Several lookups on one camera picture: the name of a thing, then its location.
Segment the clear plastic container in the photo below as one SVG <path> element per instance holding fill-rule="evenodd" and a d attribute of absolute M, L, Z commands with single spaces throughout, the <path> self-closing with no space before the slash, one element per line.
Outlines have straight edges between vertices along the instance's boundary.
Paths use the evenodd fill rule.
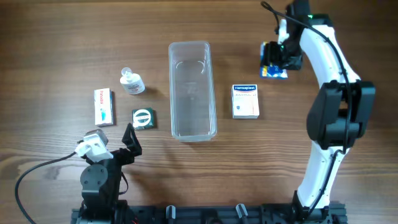
<path fill-rule="evenodd" d="M 170 119 L 180 142 L 209 141 L 217 134 L 210 45 L 206 41 L 169 45 Z"/>

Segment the dark green round-logo box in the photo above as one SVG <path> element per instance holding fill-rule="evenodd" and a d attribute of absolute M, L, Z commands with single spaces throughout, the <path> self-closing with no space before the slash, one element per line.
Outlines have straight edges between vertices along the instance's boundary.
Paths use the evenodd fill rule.
<path fill-rule="evenodd" d="M 135 130 L 154 128 L 154 110 L 152 108 L 132 110 L 132 125 Z"/>

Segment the blue VapoDrops box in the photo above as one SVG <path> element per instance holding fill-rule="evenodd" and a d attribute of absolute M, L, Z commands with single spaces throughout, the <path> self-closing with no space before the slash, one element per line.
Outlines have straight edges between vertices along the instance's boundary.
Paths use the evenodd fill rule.
<path fill-rule="evenodd" d="M 261 44 L 261 51 L 260 51 L 260 70 L 259 76 L 261 78 L 272 78 L 272 79 L 281 79 L 285 80 L 288 79 L 288 74 L 286 70 L 280 69 L 277 65 L 265 65 L 264 56 L 266 54 L 266 44 L 267 42 L 263 42 Z"/>

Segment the small white lotion bottle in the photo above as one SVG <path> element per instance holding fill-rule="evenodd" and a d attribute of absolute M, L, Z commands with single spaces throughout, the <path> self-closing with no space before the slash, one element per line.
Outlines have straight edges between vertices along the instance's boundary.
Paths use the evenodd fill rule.
<path fill-rule="evenodd" d="M 133 73 L 129 67 L 121 70 L 120 83 L 130 95 L 140 94 L 146 89 L 141 76 Z"/>

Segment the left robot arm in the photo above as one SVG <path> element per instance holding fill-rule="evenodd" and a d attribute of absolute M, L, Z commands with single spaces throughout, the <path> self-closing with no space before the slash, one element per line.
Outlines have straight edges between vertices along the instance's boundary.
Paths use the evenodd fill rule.
<path fill-rule="evenodd" d="M 89 166 L 81 173 L 79 209 L 72 211 L 71 223 L 138 223 L 137 215 L 129 208 L 124 194 L 119 190 L 121 180 L 126 180 L 122 166 L 134 163 L 142 154 L 133 125 L 129 123 L 122 137 L 125 148 L 109 151 L 108 138 L 101 129 L 87 132 L 75 149 Z"/>

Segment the white Hansaplast box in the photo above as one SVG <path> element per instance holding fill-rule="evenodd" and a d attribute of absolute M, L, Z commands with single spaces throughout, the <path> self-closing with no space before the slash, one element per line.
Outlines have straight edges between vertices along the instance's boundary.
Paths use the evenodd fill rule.
<path fill-rule="evenodd" d="M 233 119 L 257 119 L 259 117 L 257 85 L 233 85 L 231 97 Z"/>

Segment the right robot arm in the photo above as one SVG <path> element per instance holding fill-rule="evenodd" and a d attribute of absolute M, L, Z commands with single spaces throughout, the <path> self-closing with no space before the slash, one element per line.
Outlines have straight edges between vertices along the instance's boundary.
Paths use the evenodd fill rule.
<path fill-rule="evenodd" d="M 307 115 L 312 148 L 303 181 L 276 214 L 289 223 L 343 223 L 344 206 L 331 203 L 330 192 L 345 155 L 366 132 L 376 88 L 350 67 L 328 15 L 311 13 L 308 1 L 292 1 L 284 12 L 261 6 L 274 15 L 278 36 L 262 43 L 261 76 L 284 78 L 307 56 L 320 87 Z"/>

